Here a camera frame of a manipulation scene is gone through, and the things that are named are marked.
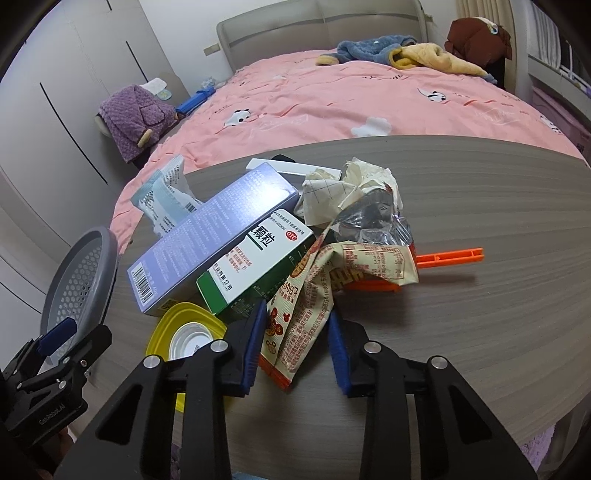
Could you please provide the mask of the red patterned snack wrapper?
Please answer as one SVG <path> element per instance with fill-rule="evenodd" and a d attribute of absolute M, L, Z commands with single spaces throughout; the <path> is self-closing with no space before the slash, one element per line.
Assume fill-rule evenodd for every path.
<path fill-rule="evenodd" d="M 286 391 L 334 308 L 332 271 L 353 269 L 388 283 L 419 281 L 410 246 L 351 241 L 315 243 L 267 304 L 267 323 L 259 366 Z"/>

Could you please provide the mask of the grey perforated trash basket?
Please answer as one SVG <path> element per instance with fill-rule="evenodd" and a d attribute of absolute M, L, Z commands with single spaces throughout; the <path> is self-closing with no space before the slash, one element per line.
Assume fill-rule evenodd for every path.
<path fill-rule="evenodd" d="M 113 232 L 95 227 L 80 237 L 60 263 L 45 297 L 40 332 L 47 333 L 66 318 L 75 321 L 77 330 L 47 358 L 50 366 L 104 321 L 118 268 L 117 248 Z"/>

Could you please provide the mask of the yellow plastic lid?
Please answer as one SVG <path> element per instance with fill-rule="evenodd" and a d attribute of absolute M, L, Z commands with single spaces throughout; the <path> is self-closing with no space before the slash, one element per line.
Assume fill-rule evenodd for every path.
<path fill-rule="evenodd" d="M 189 302 L 173 305 L 158 321 L 145 348 L 145 356 L 164 361 L 190 357 L 199 348 L 222 339 L 226 325 L 204 308 Z"/>

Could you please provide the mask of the green white medicine box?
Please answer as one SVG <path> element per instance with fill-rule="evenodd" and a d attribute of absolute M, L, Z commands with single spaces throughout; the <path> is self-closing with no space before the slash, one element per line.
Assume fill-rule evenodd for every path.
<path fill-rule="evenodd" d="M 211 314 L 230 323 L 248 317 L 259 299 L 270 300 L 315 242 L 315 233 L 279 209 L 246 233 L 197 278 Z"/>

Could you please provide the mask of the purple long carton box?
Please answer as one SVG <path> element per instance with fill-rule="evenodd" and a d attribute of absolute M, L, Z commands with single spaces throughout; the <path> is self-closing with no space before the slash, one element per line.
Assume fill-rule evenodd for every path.
<path fill-rule="evenodd" d="M 263 163 L 232 182 L 153 244 L 127 270 L 141 313 L 161 315 L 197 294 L 197 278 L 273 211 L 291 211 L 300 194 Z"/>

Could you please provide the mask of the white wardrobe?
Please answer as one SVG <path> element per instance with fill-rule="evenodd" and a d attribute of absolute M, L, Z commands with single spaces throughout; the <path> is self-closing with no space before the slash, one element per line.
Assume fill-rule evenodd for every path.
<path fill-rule="evenodd" d="M 1 357 L 40 330 L 45 296 L 71 245 L 108 225 L 137 170 L 95 117 L 119 89 L 160 78 L 183 102 L 137 1 L 63 1 L 1 82 Z"/>

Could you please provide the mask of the light blue wipes pack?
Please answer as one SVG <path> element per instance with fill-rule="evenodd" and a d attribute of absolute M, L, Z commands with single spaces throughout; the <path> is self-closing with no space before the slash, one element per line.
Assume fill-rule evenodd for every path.
<path fill-rule="evenodd" d="M 183 155 L 173 157 L 162 169 L 154 171 L 132 195 L 131 203 L 152 222 L 158 237 L 168 234 L 202 205 L 184 176 Z"/>

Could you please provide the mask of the orange plastic clip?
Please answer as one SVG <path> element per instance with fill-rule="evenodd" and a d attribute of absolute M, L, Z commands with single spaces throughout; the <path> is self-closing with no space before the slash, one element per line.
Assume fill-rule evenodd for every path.
<path fill-rule="evenodd" d="M 416 255 L 415 263 L 417 268 L 421 270 L 476 263 L 484 259 L 484 249 L 474 248 Z M 361 292 L 399 292 L 402 289 L 396 283 L 353 269 L 345 269 L 342 271 L 341 277 L 337 273 L 332 275 L 332 286 L 337 290 Z"/>

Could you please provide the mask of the crumpled cream paper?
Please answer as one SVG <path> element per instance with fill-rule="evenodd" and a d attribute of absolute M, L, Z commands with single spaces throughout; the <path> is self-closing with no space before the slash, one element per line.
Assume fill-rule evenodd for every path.
<path fill-rule="evenodd" d="M 374 190 L 390 193 L 394 210 L 397 213 L 403 210 L 399 185 L 389 168 L 356 157 L 346 162 L 342 177 L 317 168 L 304 177 L 294 215 L 308 226 L 327 226 L 339 213 Z"/>

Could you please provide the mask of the purple fleece garment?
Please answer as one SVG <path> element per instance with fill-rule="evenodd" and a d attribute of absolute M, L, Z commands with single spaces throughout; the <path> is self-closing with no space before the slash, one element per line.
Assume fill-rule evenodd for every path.
<path fill-rule="evenodd" d="M 98 116 L 126 163 L 156 144 L 177 121 L 172 105 L 136 84 L 124 87 L 102 101 Z"/>

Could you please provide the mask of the clear plastic bag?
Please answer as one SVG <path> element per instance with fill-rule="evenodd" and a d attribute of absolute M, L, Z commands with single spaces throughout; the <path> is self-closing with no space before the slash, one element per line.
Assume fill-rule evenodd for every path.
<path fill-rule="evenodd" d="M 328 243 L 346 241 L 370 245 L 414 245 L 407 219 L 394 206 L 392 192 L 375 189 L 342 210 L 329 226 Z"/>

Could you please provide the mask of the white wipes packet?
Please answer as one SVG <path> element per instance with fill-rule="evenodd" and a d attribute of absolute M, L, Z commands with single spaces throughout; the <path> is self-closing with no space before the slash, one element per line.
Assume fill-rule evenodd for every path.
<path fill-rule="evenodd" d="M 162 101 L 167 101 L 172 97 L 172 93 L 167 88 L 167 83 L 159 77 L 142 84 L 141 88 Z"/>

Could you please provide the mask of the blue folded item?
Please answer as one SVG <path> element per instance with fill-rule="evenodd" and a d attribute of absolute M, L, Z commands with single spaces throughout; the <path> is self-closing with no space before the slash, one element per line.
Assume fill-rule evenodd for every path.
<path fill-rule="evenodd" d="M 186 116 L 190 114 L 193 110 L 198 108 L 200 105 L 207 102 L 209 98 L 215 93 L 215 88 L 213 86 L 206 87 L 204 89 L 200 89 L 196 91 L 191 97 L 187 100 L 182 102 L 175 108 L 175 111 L 178 114 Z"/>

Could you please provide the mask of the pink bed quilt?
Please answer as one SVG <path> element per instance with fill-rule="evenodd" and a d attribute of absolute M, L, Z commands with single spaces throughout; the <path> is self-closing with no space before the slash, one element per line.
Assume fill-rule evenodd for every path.
<path fill-rule="evenodd" d="M 522 143 L 577 159 L 542 113 L 478 76 L 368 61 L 318 66 L 317 51 L 259 60 L 235 73 L 160 143 L 123 188 L 110 224 L 125 250 L 142 213 L 132 195 L 171 158 L 187 173 L 267 151 L 356 137 L 446 135 Z"/>

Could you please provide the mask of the grey upholstered headboard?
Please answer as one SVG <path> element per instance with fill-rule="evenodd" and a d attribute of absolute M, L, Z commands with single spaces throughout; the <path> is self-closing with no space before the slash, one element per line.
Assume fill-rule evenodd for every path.
<path fill-rule="evenodd" d="M 283 54 L 329 51 L 344 40 L 389 34 L 428 40 L 423 7 L 409 0 L 283 1 L 223 20 L 216 32 L 233 72 Z"/>

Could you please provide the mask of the blue fleece garment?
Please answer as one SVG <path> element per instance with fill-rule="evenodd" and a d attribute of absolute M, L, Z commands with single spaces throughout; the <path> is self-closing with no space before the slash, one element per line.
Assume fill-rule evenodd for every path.
<path fill-rule="evenodd" d="M 393 66 L 394 56 L 401 53 L 403 47 L 417 44 L 411 35 L 386 35 L 378 38 L 339 42 L 335 52 L 325 53 L 315 60 L 317 66 L 332 66 L 351 61 L 367 61 Z"/>

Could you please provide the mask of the yellow blanket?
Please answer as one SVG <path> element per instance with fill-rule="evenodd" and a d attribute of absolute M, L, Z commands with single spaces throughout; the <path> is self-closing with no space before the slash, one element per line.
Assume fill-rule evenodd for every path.
<path fill-rule="evenodd" d="M 426 67 L 447 74 L 475 76 L 492 84 L 497 83 L 482 67 L 453 55 L 435 43 L 394 48 L 388 55 L 388 62 L 399 70 Z"/>

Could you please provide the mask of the dark red garment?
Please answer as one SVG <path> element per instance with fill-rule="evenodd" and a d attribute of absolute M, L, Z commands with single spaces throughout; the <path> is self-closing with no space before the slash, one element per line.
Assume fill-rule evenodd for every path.
<path fill-rule="evenodd" d="M 481 17 L 454 20 L 445 49 L 481 67 L 513 57 L 511 35 L 502 26 Z"/>

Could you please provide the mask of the beige curtain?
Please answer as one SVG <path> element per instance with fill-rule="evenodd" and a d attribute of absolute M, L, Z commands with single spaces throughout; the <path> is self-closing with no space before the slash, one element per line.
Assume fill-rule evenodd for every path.
<path fill-rule="evenodd" d="M 509 0 L 456 0 L 456 8 L 460 17 L 484 17 L 507 31 L 514 26 Z"/>

